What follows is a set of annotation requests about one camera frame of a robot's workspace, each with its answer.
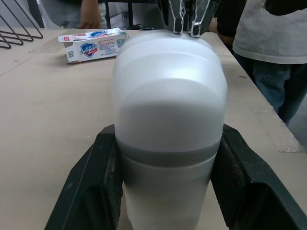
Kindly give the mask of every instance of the black metal rack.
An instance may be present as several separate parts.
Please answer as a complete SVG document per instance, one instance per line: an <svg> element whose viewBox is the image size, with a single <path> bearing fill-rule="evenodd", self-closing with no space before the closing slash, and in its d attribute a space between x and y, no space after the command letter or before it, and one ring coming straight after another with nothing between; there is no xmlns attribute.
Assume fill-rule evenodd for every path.
<svg viewBox="0 0 307 230"><path fill-rule="evenodd" d="M8 9L8 11L11 13L11 15L15 18L15 20L18 22L18 24L23 28L25 31L25 34L16 33L15 30L10 26L10 24L5 20L5 18L0 14L0 18L4 21L4 23L7 25L9 31L0 30L0 42L6 43L6 46L0 46L0 48L5 49L11 49L12 45L19 45L23 46L24 41L26 42L33 42L34 38L42 39L44 36L39 31L38 27L35 25L35 23L32 21L32 19L29 17L29 15L24 11L24 9L21 7L19 2L17 0L13 0L15 4L18 6L18 8L23 12L23 14L27 17L29 22L33 25L33 27L37 30L38 36L32 35L29 33L29 31L25 28L25 26L21 23L21 21L18 19L16 14L12 11L12 9L8 6L8 4L5 2L5 0L0 0L3 5Z"/></svg>

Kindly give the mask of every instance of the white plastic bottle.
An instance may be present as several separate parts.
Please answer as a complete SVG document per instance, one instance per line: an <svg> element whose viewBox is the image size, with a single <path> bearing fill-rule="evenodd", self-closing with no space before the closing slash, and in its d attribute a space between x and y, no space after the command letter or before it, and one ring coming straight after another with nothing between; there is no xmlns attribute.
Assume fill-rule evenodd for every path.
<svg viewBox="0 0 307 230"><path fill-rule="evenodd" d="M212 47L154 31L113 72L115 134L134 230L194 230L222 136L227 84Z"/></svg>

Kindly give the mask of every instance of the safeguard soap box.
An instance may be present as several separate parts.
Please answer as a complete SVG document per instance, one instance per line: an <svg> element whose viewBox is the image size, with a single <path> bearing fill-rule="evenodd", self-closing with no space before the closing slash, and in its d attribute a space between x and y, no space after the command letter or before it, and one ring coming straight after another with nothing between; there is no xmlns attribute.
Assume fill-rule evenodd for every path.
<svg viewBox="0 0 307 230"><path fill-rule="evenodd" d="M128 39L129 36L119 28L59 36L68 62L73 63L116 56Z"/></svg>

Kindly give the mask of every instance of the blue jeans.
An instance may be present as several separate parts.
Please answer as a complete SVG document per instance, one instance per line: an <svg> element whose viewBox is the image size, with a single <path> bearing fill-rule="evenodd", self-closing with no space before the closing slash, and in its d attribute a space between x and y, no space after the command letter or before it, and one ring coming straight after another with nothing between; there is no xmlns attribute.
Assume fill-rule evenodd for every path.
<svg viewBox="0 0 307 230"><path fill-rule="evenodd" d="M307 93L307 64L283 65L234 56L278 116L289 124Z"/></svg>

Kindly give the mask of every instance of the white t-shirt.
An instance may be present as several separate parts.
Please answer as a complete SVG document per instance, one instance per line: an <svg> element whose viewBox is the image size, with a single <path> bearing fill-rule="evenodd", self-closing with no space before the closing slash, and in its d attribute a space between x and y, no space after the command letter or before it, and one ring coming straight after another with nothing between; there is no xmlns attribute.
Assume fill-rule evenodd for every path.
<svg viewBox="0 0 307 230"><path fill-rule="evenodd" d="M275 16L265 0L247 0L233 50L246 58L277 64L307 63L307 9Z"/></svg>

